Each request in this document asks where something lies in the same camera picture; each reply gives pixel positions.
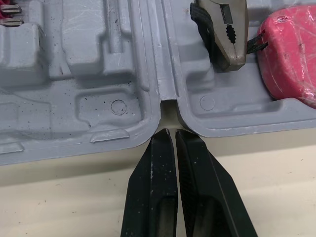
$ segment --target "tool compartment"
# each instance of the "tool compartment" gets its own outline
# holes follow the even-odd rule
[[[315,109],[269,95],[255,55],[237,72],[211,65],[192,0],[15,2],[24,24],[0,26],[0,164],[138,146],[163,100],[206,137],[316,126]],[[248,0],[249,38],[294,2]]]

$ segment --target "white table surface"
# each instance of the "white table surface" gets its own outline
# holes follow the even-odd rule
[[[181,127],[163,106],[159,130]],[[316,129],[204,139],[260,237],[316,236]],[[119,237],[140,147],[0,166],[0,237]],[[185,237],[181,201],[177,236]]]

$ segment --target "molded plastic tray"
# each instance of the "molded plastic tray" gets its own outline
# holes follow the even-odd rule
[[[0,164],[138,146],[163,100],[206,137],[316,127],[316,110],[270,97],[255,55],[214,71],[191,1],[17,0],[25,24],[0,26]],[[295,2],[248,0],[249,38]]]

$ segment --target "pink object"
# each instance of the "pink object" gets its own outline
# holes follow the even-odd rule
[[[316,109],[316,5],[271,14],[258,33],[269,46],[258,52],[263,80],[276,99],[296,98]]]

